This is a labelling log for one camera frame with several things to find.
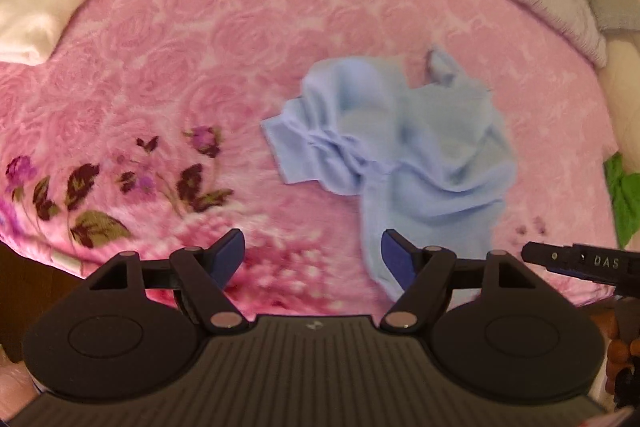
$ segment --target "circular cover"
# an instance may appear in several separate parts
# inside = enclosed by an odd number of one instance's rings
[[[148,393],[187,367],[197,337],[179,311],[100,293],[63,301],[25,336],[35,380],[60,396],[110,401]]]
[[[583,393],[604,353],[586,316],[569,304],[552,307],[531,295],[481,298],[448,312],[434,325],[431,347],[462,385],[512,403]]]

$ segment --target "leaf print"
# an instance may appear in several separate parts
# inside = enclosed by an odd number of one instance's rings
[[[41,206],[36,207],[36,213],[38,214],[39,219],[48,221],[60,213],[60,207],[53,201],[47,200]]]
[[[233,190],[230,188],[220,188],[219,190],[208,192],[191,201],[191,208],[193,208],[195,212],[204,212],[212,206],[222,206],[226,203],[226,198],[233,193]]]
[[[116,239],[131,237],[121,222],[98,210],[87,210],[80,214],[70,231],[74,240],[87,248],[99,248]]]
[[[191,204],[198,197],[202,185],[202,164],[196,163],[180,173],[180,181],[175,185],[178,197]]]
[[[41,179],[33,189],[33,206],[36,207],[38,219],[48,221],[60,213],[60,207],[49,200],[50,176]]]
[[[33,189],[33,204],[38,206],[39,203],[47,201],[49,196],[49,180],[51,176],[41,179]]]
[[[66,184],[65,206],[69,211],[76,210],[94,187],[95,177],[100,173],[99,165],[85,163],[69,176]]]
[[[159,136],[154,136],[151,140],[149,140],[145,145],[144,149],[146,152],[153,152],[158,147],[158,139]]]
[[[213,136],[216,137],[216,141],[222,143],[222,129],[220,127],[210,127],[209,129],[213,133]]]
[[[123,172],[116,183],[120,185],[120,191],[126,194],[136,187],[136,173],[131,171]]]
[[[22,186],[15,187],[11,192],[11,200],[20,203],[24,197],[24,188]]]

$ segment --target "bed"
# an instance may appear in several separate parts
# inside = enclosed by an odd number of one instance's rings
[[[518,158],[495,248],[613,247],[606,105],[579,42],[540,13],[514,0],[88,0],[46,64],[0,65],[0,237],[86,277],[119,251],[160,259],[238,227],[246,261],[228,294],[247,316],[380,317],[356,200],[284,185],[259,123],[318,60],[388,57],[418,86],[438,44],[491,87]],[[543,276],[576,305],[609,294]]]

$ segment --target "gray pillow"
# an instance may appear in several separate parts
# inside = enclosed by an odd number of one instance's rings
[[[640,32],[639,0],[587,0],[603,33]]]

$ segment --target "logo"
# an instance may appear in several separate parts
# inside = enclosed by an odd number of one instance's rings
[[[614,257],[613,260],[611,261],[609,260],[609,257],[605,257],[603,259],[601,256],[597,255],[593,259],[593,266],[602,266],[602,267],[612,268],[613,270],[617,270],[619,262],[620,260],[617,257]]]
[[[310,330],[314,330],[314,331],[321,330],[323,326],[324,326],[324,324],[322,324],[322,322],[320,322],[320,321],[309,322],[306,325],[307,328],[309,328]]]

